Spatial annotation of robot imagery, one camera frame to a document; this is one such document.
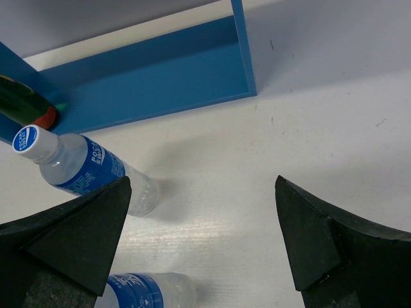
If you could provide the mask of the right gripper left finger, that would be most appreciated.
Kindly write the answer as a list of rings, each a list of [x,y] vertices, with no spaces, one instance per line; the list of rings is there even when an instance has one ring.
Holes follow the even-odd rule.
[[[94,307],[112,267],[131,186],[124,176],[1,225],[1,307]]]

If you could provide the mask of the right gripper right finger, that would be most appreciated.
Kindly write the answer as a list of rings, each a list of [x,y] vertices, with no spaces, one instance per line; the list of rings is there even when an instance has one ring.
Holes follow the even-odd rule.
[[[410,307],[410,233],[336,207],[282,176],[275,202],[305,307]]]

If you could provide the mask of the plastic water bottle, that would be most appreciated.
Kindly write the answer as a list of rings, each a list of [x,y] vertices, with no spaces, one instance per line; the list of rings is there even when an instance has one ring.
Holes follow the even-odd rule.
[[[95,307],[196,307],[197,292],[180,273],[122,273],[110,275]]]
[[[30,124],[16,133],[12,148],[38,165],[43,179],[57,189],[81,196],[127,176],[132,189],[128,214],[143,217],[159,202],[155,180],[84,135],[57,135]]]

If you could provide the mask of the plastic water bottle front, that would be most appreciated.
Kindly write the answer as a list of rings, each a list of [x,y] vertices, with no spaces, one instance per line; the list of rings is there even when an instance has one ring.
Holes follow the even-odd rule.
[[[180,273],[122,273],[110,275],[95,307],[196,307],[197,292]]]

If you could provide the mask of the green glass bottle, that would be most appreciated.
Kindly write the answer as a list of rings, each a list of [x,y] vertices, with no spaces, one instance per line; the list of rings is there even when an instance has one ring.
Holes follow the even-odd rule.
[[[54,105],[29,86],[1,75],[1,113],[21,126],[52,130],[67,108],[67,102]]]

